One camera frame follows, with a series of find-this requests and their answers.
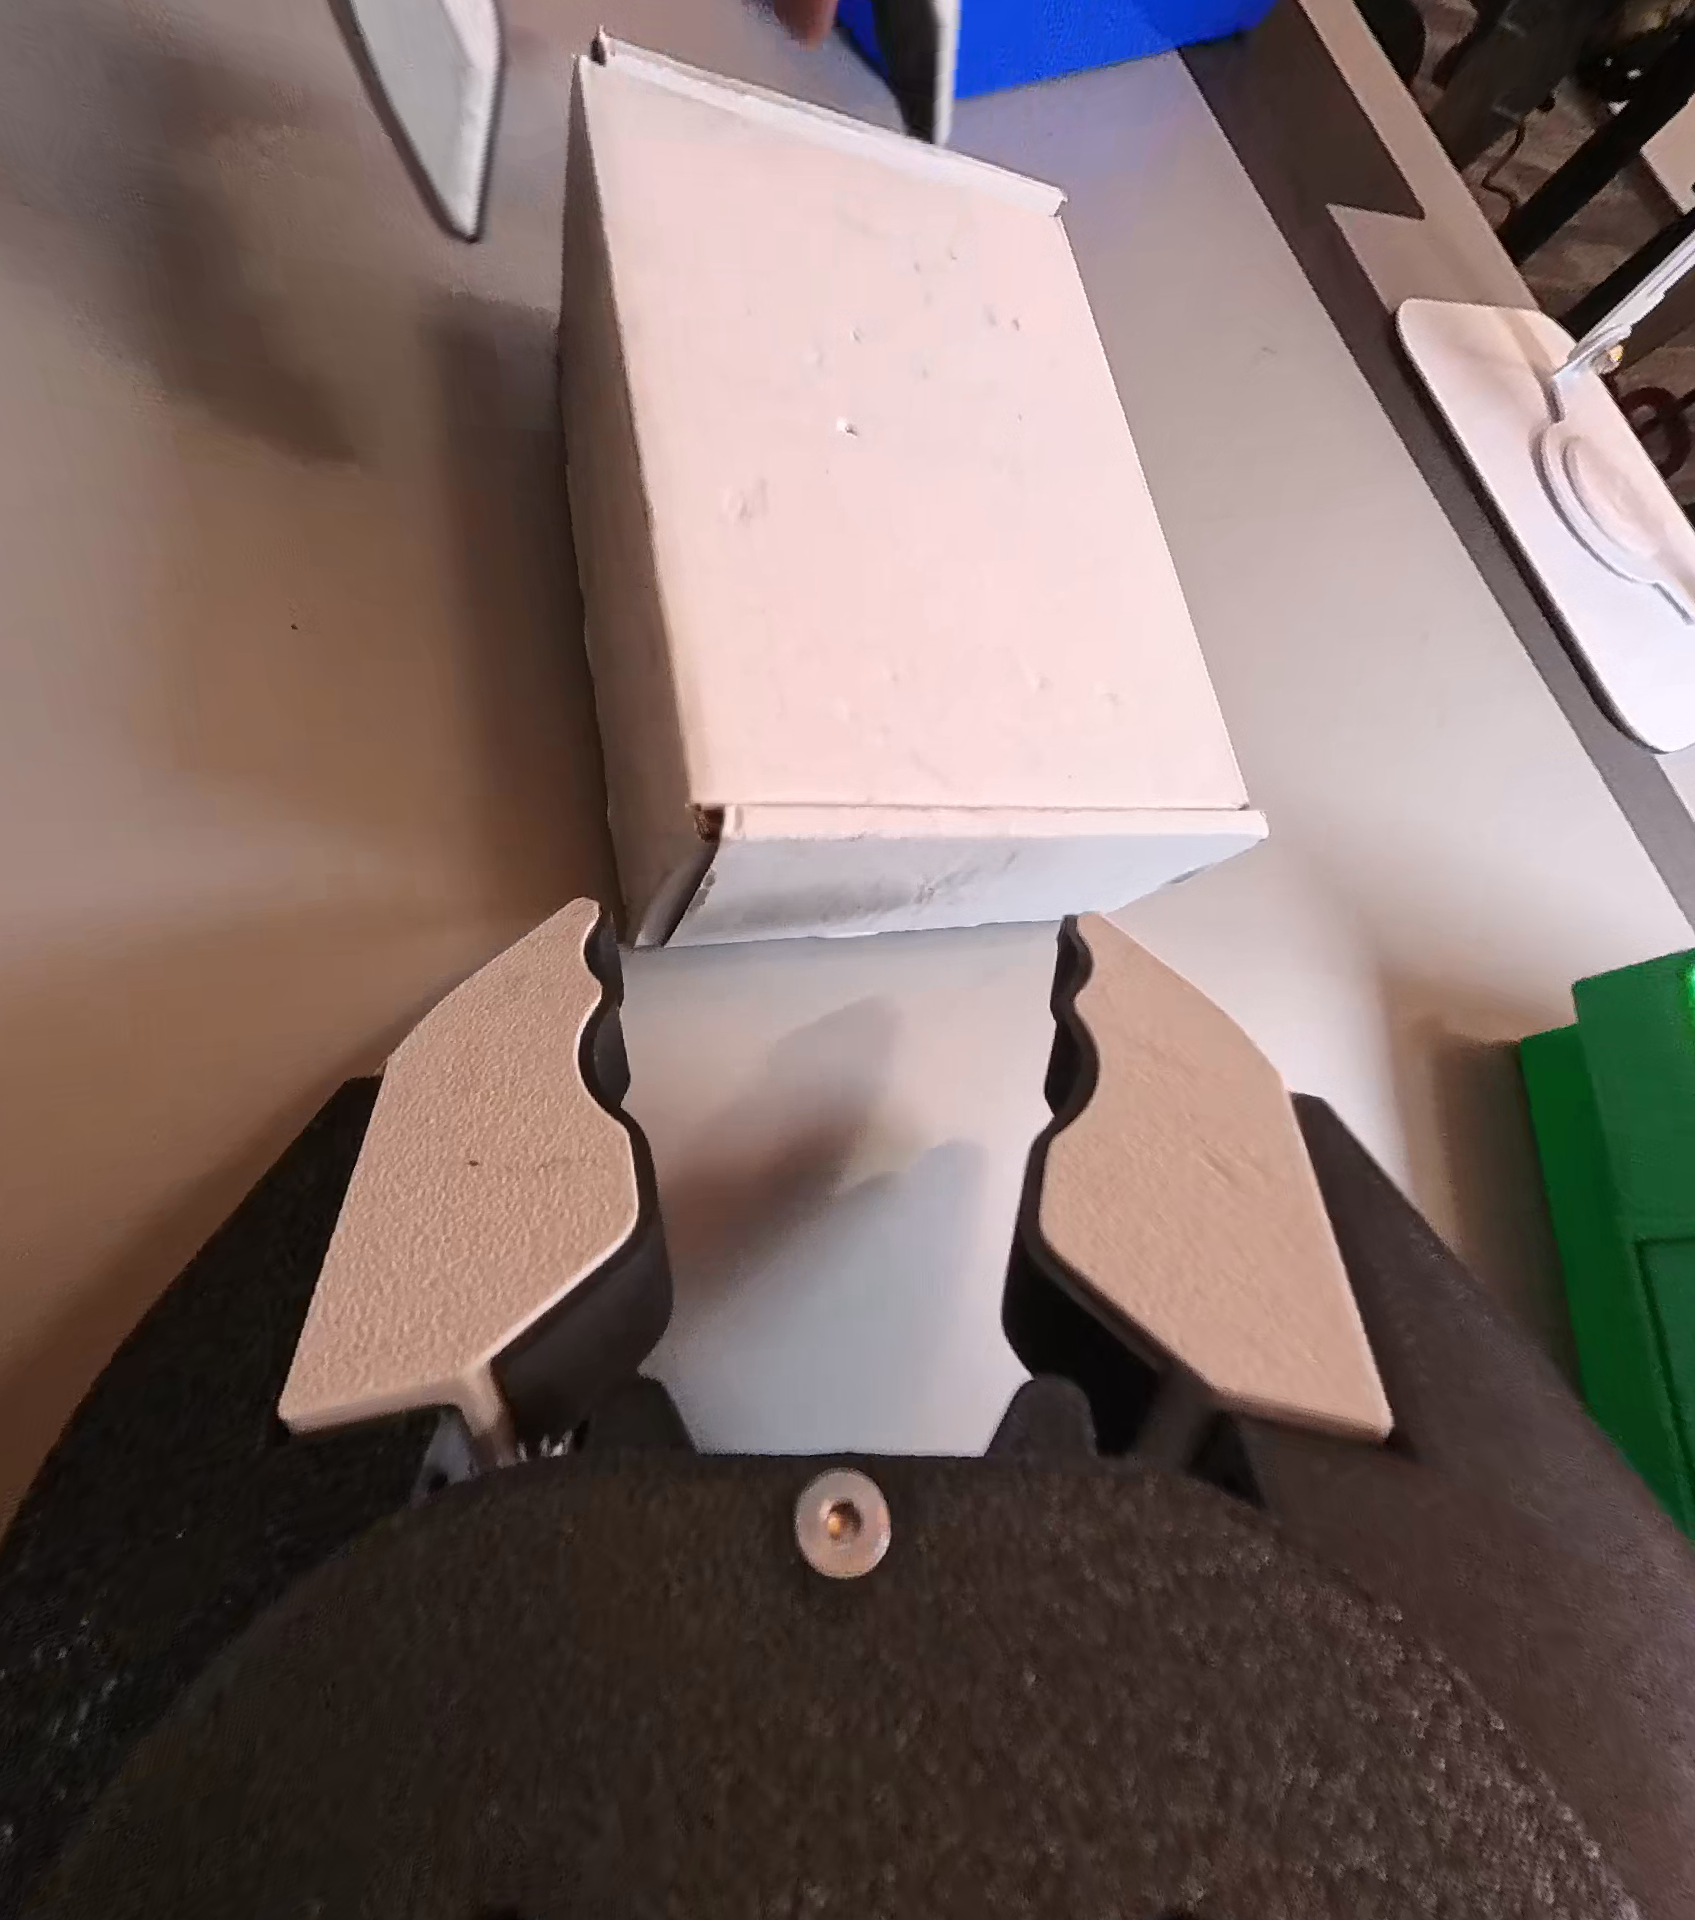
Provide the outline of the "white cardboard box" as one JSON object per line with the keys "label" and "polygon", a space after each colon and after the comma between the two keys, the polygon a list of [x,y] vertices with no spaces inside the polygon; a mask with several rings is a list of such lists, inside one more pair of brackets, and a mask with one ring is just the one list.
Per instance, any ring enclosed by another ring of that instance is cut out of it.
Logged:
{"label": "white cardboard box", "polygon": [[1269,836],[1059,209],[573,60],[555,360],[636,948],[1113,913]]}

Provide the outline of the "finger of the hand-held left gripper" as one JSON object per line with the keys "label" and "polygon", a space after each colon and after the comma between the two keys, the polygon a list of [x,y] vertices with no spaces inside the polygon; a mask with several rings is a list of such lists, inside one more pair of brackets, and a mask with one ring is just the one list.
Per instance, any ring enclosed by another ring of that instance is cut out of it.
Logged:
{"label": "finger of the hand-held left gripper", "polygon": [[428,218],[478,242],[503,94],[496,0],[334,0],[334,31]]}
{"label": "finger of the hand-held left gripper", "polygon": [[881,55],[886,93],[914,137],[936,147],[952,133],[955,106],[955,0],[873,0],[871,5],[873,44]]}

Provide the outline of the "blue plastic bin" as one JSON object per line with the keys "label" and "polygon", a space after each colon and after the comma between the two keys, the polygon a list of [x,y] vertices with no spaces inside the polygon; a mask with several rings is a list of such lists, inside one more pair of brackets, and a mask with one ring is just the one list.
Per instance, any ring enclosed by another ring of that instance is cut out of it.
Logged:
{"label": "blue plastic bin", "polygon": [[1269,0],[966,0],[952,99],[1217,44],[1269,7]]}

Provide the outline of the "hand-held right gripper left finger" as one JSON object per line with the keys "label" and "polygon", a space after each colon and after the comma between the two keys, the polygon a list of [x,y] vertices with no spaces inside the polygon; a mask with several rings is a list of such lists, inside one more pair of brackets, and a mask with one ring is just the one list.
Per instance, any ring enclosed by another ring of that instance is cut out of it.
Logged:
{"label": "hand-held right gripper left finger", "polygon": [[620,953],[569,897],[386,1054],[284,1379],[290,1433],[454,1410],[478,1465],[585,1431],[669,1327]]}

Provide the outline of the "white metal stand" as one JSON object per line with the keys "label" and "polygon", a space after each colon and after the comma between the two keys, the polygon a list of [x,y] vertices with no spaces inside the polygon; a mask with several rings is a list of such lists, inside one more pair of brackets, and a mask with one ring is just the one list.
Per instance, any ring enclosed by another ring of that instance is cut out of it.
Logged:
{"label": "white metal stand", "polygon": [[1403,298],[1396,335],[1603,711],[1695,749],[1695,525],[1609,390],[1695,273],[1690,236],[1575,339],[1537,307]]}

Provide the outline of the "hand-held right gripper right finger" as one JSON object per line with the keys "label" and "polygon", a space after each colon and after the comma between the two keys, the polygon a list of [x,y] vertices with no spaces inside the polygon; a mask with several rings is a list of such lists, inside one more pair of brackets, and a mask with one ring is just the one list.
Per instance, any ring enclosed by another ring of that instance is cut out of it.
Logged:
{"label": "hand-held right gripper right finger", "polygon": [[1396,1431],[1284,1072],[1118,919],[1054,935],[1051,1054],[1018,1205],[1002,1338],[1069,1383],[1102,1457],[1253,1415]]}

